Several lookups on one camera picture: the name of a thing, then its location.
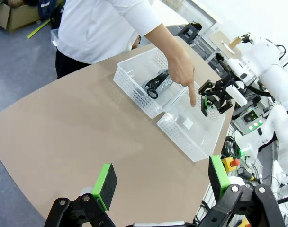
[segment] white shirt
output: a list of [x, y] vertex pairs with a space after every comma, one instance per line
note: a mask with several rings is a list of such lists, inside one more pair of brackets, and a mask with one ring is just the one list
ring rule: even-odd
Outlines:
[[161, 21], [148, 0], [66, 0], [58, 50], [92, 64], [131, 50]]

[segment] screw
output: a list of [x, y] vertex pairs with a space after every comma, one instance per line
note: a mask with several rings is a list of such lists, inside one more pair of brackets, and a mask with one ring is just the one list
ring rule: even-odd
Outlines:
[[231, 188], [231, 190], [232, 190], [233, 192], [238, 192], [238, 191], [239, 191], [239, 188], [238, 188], [237, 186], [233, 186], [233, 187]]
[[63, 206], [63, 205], [65, 204], [65, 200], [61, 200], [61, 201], [59, 202], [59, 204], [60, 204], [61, 206]]
[[85, 202], [87, 202], [87, 201], [89, 200], [89, 196], [88, 196], [88, 195], [85, 195], [85, 196], [83, 197], [83, 200], [84, 200]]
[[264, 193], [265, 192], [265, 188], [263, 188], [263, 187], [259, 188], [259, 192]]

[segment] plastic basket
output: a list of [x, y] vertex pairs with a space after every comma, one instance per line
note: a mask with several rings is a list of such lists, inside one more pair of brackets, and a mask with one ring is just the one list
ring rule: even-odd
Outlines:
[[151, 99], [147, 95], [144, 85], [166, 68], [166, 57], [155, 48], [120, 62], [114, 82], [152, 119], [165, 111], [164, 106], [176, 99], [184, 89], [173, 83], [157, 99]]
[[208, 110], [208, 117], [201, 112], [199, 86], [195, 84], [197, 103], [191, 107], [186, 91], [157, 122], [162, 131], [193, 161], [197, 162], [213, 154], [220, 135], [225, 114], [216, 109]]
[[225, 114], [220, 115], [216, 109], [209, 109], [208, 117], [203, 115], [196, 83], [196, 107], [190, 105], [188, 89], [176, 83], [157, 99], [151, 99], [144, 85], [166, 68], [165, 56], [155, 48], [120, 62], [114, 82], [150, 118], [166, 112], [157, 125], [193, 162], [208, 158], [215, 149]]

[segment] human hand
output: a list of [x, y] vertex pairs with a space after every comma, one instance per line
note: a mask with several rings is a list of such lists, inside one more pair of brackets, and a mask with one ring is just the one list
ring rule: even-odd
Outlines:
[[195, 68], [190, 57], [183, 52], [179, 57], [169, 58], [167, 61], [171, 79], [184, 87], [188, 86], [190, 104], [194, 107], [196, 105], [196, 93], [194, 88]]

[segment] white cylinder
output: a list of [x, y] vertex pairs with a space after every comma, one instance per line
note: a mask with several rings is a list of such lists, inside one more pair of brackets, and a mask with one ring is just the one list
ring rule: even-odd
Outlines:
[[269, 93], [288, 109], [288, 73], [279, 65], [271, 65], [261, 79]]

